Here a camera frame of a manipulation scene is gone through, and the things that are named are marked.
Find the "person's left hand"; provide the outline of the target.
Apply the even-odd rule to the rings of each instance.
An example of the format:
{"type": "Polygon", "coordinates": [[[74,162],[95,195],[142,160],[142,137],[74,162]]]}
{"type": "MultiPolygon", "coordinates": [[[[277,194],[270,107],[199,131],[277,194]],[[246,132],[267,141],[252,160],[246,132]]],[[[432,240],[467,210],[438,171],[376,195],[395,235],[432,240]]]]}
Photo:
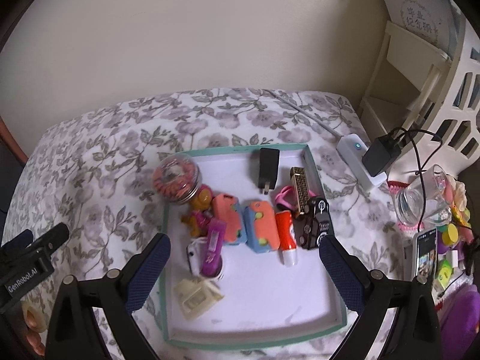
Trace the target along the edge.
{"type": "Polygon", "coordinates": [[[20,303],[23,319],[27,327],[24,334],[28,345],[41,358],[45,357],[46,347],[42,342],[41,334],[47,331],[47,322],[42,311],[38,310],[29,301],[20,303]]]}

